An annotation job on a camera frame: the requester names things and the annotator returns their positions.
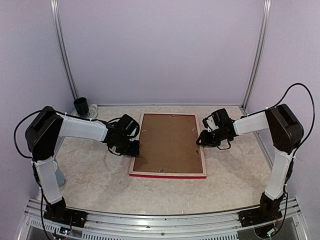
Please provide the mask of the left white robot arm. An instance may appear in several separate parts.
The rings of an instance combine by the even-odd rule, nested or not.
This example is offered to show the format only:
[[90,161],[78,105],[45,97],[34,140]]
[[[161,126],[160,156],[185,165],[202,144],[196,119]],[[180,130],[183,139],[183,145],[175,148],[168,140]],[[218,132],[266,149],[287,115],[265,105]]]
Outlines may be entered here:
[[87,212],[70,209],[60,191],[55,167],[55,151],[61,138],[87,139],[106,144],[116,156],[137,157],[140,142],[136,139],[140,125],[131,116],[124,114],[110,121],[86,119],[56,111],[51,106],[39,110],[25,131],[25,139],[31,153],[35,179],[46,203],[44,219],[83,228]]

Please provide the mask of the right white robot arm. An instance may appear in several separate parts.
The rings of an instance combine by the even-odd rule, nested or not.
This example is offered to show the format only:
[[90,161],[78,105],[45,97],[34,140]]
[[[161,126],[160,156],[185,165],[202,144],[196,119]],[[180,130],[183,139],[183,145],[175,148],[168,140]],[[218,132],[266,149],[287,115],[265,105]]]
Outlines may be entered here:
[[230,143],[237,136],[268,130],[274,150],[270,180],[260,198],[258,208],[241,211],[238,216],[242,227],[258,225],[280,219],[283,215],[280,204],[286,197],[286,184],[292,174],[294,152],[304,136],[304,129],[286,104],[280,104],[243,116],[238,120],[229,117],[226,109],[214,111],[204,118],[205,129],[196,144],[202,147],[219,148],[222,141]]

